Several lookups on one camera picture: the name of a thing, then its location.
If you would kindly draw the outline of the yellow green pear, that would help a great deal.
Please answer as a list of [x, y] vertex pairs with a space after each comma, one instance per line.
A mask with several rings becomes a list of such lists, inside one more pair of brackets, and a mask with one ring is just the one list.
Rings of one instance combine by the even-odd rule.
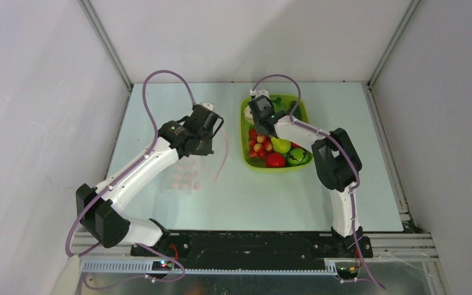
[[291, 142], [281, 138], [271, 137], [272, 149], [279, 154], [287, 154], [291, 149]]

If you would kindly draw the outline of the red tomato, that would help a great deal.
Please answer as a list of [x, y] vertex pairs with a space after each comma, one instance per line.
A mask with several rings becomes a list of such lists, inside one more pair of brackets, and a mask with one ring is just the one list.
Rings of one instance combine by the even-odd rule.
[[267, 168], [283, 168], [286, 166], [286, 158], [280, 153], [270, 153], [265, 159], [265, 166]]

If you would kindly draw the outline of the clear pink zip bag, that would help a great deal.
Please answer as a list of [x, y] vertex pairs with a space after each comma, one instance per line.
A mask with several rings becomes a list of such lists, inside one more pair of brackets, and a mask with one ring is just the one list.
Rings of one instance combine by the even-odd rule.
[[217, 183], [229, 155], [229, 137], [221, 129], [222, 138], [214, 140], [213, 155], [183, 157], [166, 168], [159, 183], [160, 192], [195, 194]]

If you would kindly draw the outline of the small green watermelon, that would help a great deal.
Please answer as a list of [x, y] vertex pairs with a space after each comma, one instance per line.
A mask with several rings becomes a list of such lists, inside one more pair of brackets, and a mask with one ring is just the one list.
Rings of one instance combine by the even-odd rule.
[[287, 153], [286, 161], [290, 167], [305, 165], [310, 162], [310, 153], [301, 147], [296, 147]]

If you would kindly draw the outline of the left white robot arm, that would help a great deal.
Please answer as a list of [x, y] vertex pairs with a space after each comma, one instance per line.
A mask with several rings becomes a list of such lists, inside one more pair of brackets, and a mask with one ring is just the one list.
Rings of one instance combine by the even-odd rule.
[[192, 114], [161, 126], [155, 143], [112, 177], [94, 187], [81, 185], [76, 191], [80, 224], [104, 248], [120, 243], [144, 244], [155, 256], [169, 250], [168, 231], [154, 219], [127, 215], [127, 205], [135, 195], [164, 169], [183, 157], [213, 154], [212, 139], [224, 119], [211, 103], [200, 103]]

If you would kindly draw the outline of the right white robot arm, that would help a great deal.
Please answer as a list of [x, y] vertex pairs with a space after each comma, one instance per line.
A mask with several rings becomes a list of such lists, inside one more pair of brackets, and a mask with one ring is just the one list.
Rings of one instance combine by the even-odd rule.
[[338, 235], [332, 247], [339, 256], [350, 256], [361, 235], [355, 190], [360, 185], [362, 163], [347, 132], [342, 128], [324, 132], [284, 111], [275, 112], [265, 94], [252, 94], [248, 106], [258, 133], [288, 140], [313, 155], [318, 179], [331, 192], [331, 230]]

